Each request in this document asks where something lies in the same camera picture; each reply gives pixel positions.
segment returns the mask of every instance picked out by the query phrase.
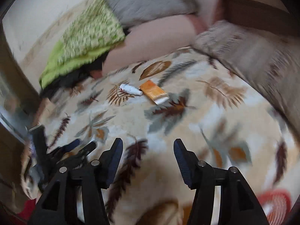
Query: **pillow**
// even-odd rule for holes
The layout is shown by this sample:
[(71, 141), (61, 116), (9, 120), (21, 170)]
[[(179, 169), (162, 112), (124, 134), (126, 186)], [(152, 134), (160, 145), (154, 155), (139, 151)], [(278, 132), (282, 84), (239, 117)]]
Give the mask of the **pillow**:
[(219, 21), (199, 34), (193, 47), (217, 58), (250, 84), (300, 134), (299, 38), (280, 37)]
[(175, 15), (135, 26), (124, 42), (109, 52), (102, 67), (103, 74), (189, 46), (205, 29), (201, 18), (195, 15)]
[(124, 27), (197, 11), (194, 0), (107, 0), (107, 2)]
[(95, 0), (63, 33), (63, 53), (58, 62), (62, 64), (124, 38), (123, 29), (105, 0)]

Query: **feather pattern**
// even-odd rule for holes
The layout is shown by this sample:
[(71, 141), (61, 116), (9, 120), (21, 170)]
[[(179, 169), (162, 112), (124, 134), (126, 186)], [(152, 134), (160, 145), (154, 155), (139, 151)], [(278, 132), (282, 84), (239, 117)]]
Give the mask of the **feather pattern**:
[(197, 61), (191, 60), (180, 64), (176, 64), (163, 74), (162, 78), (159, 80), (157, 85), (159, 87), (162, 87), (165, 84), (165, 82), (167, 82), (170, 78), (193, 66), (195, 63), (197, 63)]
[(140, 76), (139, 80), (146, 79), (148, 77), (151, 77), (155, 74), (161, 73), (162, 71), (166, 70), (171, 65), (171, 61), (158, 61), (153, 64), (151, 64), (149, 67), (147, 67), (142, 75)]
[(187, 47), (183, 47), (183, 48), (180, 48), (180, 49), (174, 51), (172, 59), (175, 59), (175, 58), (179, 57), (181, 54), (190, 53), (191, 49), (192, 49), (191, 46), (187, 46)]
[(199, 151), (197, 158), (198, 160), (204, 160), (208, 155), (209, 155), (209, 149), (205, 147), (201, 151)]
[(212, 77), (208, 82), (197, 80), (206, 84), (204, 94), (215, 101), (219, 107), (232, 108), (233, 105), (239, 107), (243, 103), (247, 89), (245, 87), (232, 87), (219, 77)]
[(69, 95), (70, 97), (73, 97), (80, 94), (82, 91), (84, 91), (84, 89), (84, 85), (82, 85), (82, 83), (78, 83), (74, 87), (69, 88)]
[(122, 67), (118, 70), (113, 71), (112, 73), (107, 74), (106, 77), (116, 75), (117, 73), (125, 71), (127, 68), (129, 68), (129, 66)]
[(136, 222), (135, 225), (166, 225), (173, 224), (171, 221), (179, 222), (182, 214), (179, 212), (177, 200), (166, 200), (155, 204), (148, 209)]
[(208, 57), (208, 64), (211, 65), (214, 69), (218, 69), (214, 58)]
[(287, 145), (283, 140), (279, 144), (276, 152), (276, 166), (276, 176), (273, 184), (276, 184), (282, 178), (287, 168)]
[(103, 80), (105, 80), (107, 78), (107, 76), (103, 76), (102, 78), (96, 80), (95, 84), (93, 85), (93, 87), (91, 88), (91, 90), (93, 91)]
[(146, 63), (147, 61), (142, 61), (141, 63), (139, 63), (138, 65), (134, 66), (133, 69), (131, 70), (131, 73), (135, 73), (136, 70), (142, 66), (144, 63)]
[(77, 110), (75, 112), (80, 114), (84, 112), (94, 101), (98, 102), (96, 98), (101, 94), (102, 91), (103, 89), (98, 92), (94, 91), (88, 98), (85, 98), (83, 101), (79, 101), (77, 103)]
[(106, 98), (110, 104), (114, 103), (115, 105), (117, 104), (120, 105), (122, 101), (124, 102), (127, 101), (129, 98), (134, 98), (134, 95), (130, 95), (120, 90), (121, 84), (128, 84), (128, 83), (129, 83), (128, 80), (124, 80), (117, 85), (114, 84), (114, 87), (109, 91), (108, 96)]
[(53, 112), (50, 114), (49, 119), (54, 119), (54, 118), (58, 118), (62, 111), (64, 110), (64, 108), (66, 107), (67, 102), (64, 102), (62, 104), (58, 104), (55, 109), (53, 110)]
[(122, 168), (117, 173), (112, 188), (109, 191), (108, 201), (105, 204), (108, 219), (113, 222), (112, 215), (122, 192), (126, 191), (126, 185), (131, 183), (134, 170), (140, 168), (141, 156), (146, 153), (147, 140), (141, 139), (126, 148), (127, 156)]
[(159, 109), (156, 109), (153, 112), (153, 115), (162, 114), (164, 120), (170, 116), (179, 115), (180, 117), (182, 117), (182, 114), (184, 113), (186, 107), (186, 99), (184, 97), (179, 97), (178, 103), (171, 101), (169, 107), (161, 107)]
[(61, 124), (59, 126), (59, 129), (58, 131), (56, 132), (55, 136), (54, 136), (54, 139), (52, 141), (52, 143), (49, 145), (48, 148), (51, 148), (52, 146), (54, 146), (57, 142), (57, 140), (60, 138), (60, 136), (63, 134), (63, 132), (66, 130), (66, 127), (67, 125), (69, 124), (70, 122), (70, 116), (67, 115), (66, 118), (64, 118), (62, 121), (61, 121)]

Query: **green blanket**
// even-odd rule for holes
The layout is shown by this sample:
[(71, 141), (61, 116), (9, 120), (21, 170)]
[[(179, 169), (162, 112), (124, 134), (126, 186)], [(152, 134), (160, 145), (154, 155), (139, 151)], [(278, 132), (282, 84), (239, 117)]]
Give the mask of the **green blanket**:
[(124, 39), (123, 29), (105, 0), (95, 0), (55, 44), (40, 76), (42, 89), (57, 77), (93, 62)]
[(63, 46), (63, 42), (59, 40), (55, 44), (49, 56), (47, 66), (40, 76), (40, 85), (42, 89), (44, 89), (47, 85), (49, 85), (53, 80), (55, 80), (59, 76), (66, 75), (71, 71), (80, 68), (84, 64), (93, 62), (96, 58), (98, 58), (100, 55), (102, 55), (104, 52), (107, 52), (111, 48), (111, 46), (96, 48), (94, 50), (89, 51), (85, 55), (69, 59), (67, 62), (60, 64), (57, 62), (57, 60), (63, 52)]

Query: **bed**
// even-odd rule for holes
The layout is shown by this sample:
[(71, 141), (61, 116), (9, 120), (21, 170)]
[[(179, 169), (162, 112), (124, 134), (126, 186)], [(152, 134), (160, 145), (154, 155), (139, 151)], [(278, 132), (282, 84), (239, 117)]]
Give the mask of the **bed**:
[[(147, 80), (163, 88), (169, 100), (157, 106), (145, 95), (119, 89), (121, 83), (138, 88)], [(89, 155), (93, 160), (119, 137), (124, 143), (121, 168), (125, 148), (145, 146), (141, 160), (136, 159), (140, 168), (130, 184), (125, 183), (126, 192), (121, 191), (119, 201), (108, 209), (115, 224), (144, 224), (145, 219), (149, 224), (186, 223), (194, 191), (183, 183), (176, 163), (176, 138), (213, 167), (237, 166), (261, 204), (273, 204), (266, 211), (269, 222), (275, 221), (271, 224), (283, 221), (300, 193), (293, 185), (297, 181), (292, 182), (297, 180), (300, 147), (293, 130), (250, 85), (192, 47), (123, 67), (98, 80), (89, 78), (54, 99), (55, 109), (40, 119), (49, 151), (80, 138), (82, 144), (74, 154), (94, 140), (97, 148)], [(32, 199), (39, 196), (32, 180), (23, 177), (22, 184)], [(115, 199), (110, 189), (103, 190), (103, 198)], [(212, 224), (218, 221), (219, 199), (216, 187)], [(77, 208), (83, 220), (80, 195)]]

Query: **wall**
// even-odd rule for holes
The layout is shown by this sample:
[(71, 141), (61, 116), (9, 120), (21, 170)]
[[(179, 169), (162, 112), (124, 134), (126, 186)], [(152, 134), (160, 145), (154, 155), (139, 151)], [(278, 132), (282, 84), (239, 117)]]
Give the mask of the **wall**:
[(84, 0), (16, 0), (3, 19), (7, 42), (20, 63), (37, 39), (65, 12)]
[(15, 96), (22, 107), (26, 106), (28, 113), (34, 113), (39, 106), (38, 94), (15, 63), (2, 28), (0, 28), (0, 71), (2, 83), (9, 86), (11, 96)]

